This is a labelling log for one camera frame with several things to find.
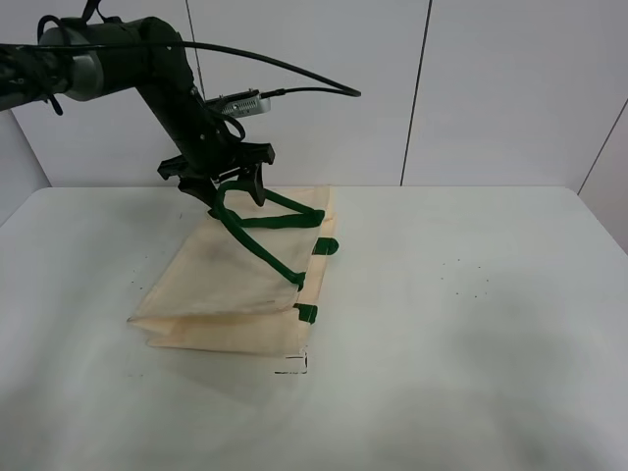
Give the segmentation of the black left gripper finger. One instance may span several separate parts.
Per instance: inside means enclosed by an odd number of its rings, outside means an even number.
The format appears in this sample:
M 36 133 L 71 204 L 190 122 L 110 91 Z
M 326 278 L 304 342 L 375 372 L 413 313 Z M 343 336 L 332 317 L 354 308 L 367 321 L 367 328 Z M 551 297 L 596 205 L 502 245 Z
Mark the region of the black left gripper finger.
M 266 193 L 263 184 L 261 164 L 241 168 L 237 182 L 240 189 L 247 192 L 257 206 L 264 205 Z
M 178 184 L 180 192 L 201 201 L 207 208 L 212 209 L 217 195 L 217 188 L 211 180 L 180 178 Z

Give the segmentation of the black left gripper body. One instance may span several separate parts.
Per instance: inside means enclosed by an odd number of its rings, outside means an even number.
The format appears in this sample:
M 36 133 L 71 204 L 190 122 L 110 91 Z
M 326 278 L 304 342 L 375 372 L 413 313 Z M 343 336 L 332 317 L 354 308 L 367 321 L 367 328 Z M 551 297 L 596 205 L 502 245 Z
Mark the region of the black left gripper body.
M 246 142 L 241 123 L 205 104 L 193 85 L 157 84 L 157 120 L 180 151 L 158 167 L 163 180 L 177 176 L 220 182 L 243 167 L 273 164 L 269 143 Z

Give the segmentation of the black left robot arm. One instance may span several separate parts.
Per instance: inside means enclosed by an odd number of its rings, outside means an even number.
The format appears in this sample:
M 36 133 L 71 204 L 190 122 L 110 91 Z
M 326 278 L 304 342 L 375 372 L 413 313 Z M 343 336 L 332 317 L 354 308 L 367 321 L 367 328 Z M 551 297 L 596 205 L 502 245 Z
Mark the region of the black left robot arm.
M 172 26 L 155 17 L 90 25 L 45 16 L 37 34 L 35 46 L 1 49 L 3 110 L 47 101 L 61 115 L 59 94 L 85 102 L 134 88 L 180 151 L 160 164 L 163 179 L 179 178 L 181 192 L 212 206 L 218 185 L 237 178 L 263 205 L 261 167 L 273 163 L 272 146 L 245 142 L 241 124 L 202 99 Z

